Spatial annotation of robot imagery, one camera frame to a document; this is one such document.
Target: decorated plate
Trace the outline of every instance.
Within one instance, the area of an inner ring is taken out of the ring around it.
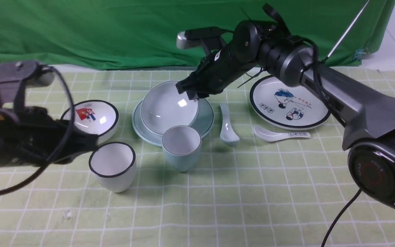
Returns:
[[[323,124],[330,111],[303,86],[288,87],[273,76],[258,80],[249,98],[266,122],[287,130],[309,130]]]

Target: spoon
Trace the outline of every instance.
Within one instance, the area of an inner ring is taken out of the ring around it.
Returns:
[[[268,131],[260,126],[254,126],[254,135],[266,142],[277,142],[285,139],[291,138],[311,138],[311,135],[307,131],[297,131],[289,133],[277,133]]]
[[[227,145],[234,146],[240,141],[240,137],[234,132],[229,120],[229,109],[227,104],[220,104],[222,111],[222,130],[220,131],[220,139]]]

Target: debris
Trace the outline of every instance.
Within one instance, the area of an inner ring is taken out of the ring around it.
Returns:
[[[64,218],[65,220],[71,219],[71,218],[72,218],[72,212],[71,212],[71,210],[66,210],[66,211],[64,211],[64,212],[63,212],[63,218]]]

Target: cup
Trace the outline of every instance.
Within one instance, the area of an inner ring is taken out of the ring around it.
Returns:
[[[161,143],[167,163],[178,172],[187,172],[193,168],[201,154],[201,135],[188,126],[168,129],[163,134]]]
[[[136,174],[135,151],[123,142],[109,142],[89,157],[89,169],[98,183],[114,193],[127,190]]]

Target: green backdrop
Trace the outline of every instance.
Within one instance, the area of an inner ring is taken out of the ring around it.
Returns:
[[[0,62],[37,59],[94,69],[196,66],[201,48],[178,50],[178,32],[246,19],[277,9],[293,34],[324,57],[366,0],[0,0]],[[378,50],[395,0],[372,0],[328,64],[355,65],[357,49]]]

